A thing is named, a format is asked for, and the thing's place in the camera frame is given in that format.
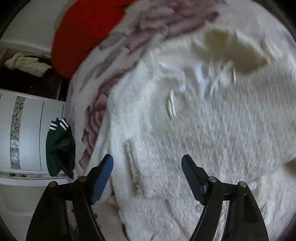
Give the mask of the green striped garment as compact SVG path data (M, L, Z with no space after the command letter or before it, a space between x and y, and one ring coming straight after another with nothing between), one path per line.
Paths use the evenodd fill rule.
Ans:
M75 166L75 141L65 118L50 124L46 138L46 162L49 175L56 177L61 171L73 179Z

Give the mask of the red duvet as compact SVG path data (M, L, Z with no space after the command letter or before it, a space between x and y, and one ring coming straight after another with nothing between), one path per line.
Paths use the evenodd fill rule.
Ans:
M70 6L55 32L51 62L72 78L82 61L121 21L134 0L78 0Z

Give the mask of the white sliding wardrobe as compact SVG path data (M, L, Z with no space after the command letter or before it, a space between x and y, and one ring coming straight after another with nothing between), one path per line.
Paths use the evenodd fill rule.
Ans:
M1 90L1 184L47 186L67 183L49 175L46 137L51 121L64 116L65 102Z

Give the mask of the cream hanging coat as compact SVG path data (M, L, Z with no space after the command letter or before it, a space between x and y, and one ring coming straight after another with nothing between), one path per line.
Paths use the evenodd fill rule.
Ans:
M10 70L18 69L37 77L43 77L47 70L52 69L50 65L40 62L39 58L25 56L22 53L16 53L4 65Z

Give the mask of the white tweed jacket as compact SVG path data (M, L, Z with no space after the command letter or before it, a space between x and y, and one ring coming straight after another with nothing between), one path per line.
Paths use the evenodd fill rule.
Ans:
M185 154L248 183L278 240L295 214L295 56L215 29L152 49L111 91L93 155L106 152L129 240L191 236L202 207Z

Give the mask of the floral purple bed blanket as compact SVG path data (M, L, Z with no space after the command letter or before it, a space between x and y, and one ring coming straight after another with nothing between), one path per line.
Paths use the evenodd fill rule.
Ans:
M76 143L74 175L82 175L88 166L112 87L149 49L222 27L294 57L295 40L281 19L264 1L137 1L128 7L123 20L86 55L69 84L65 115Z

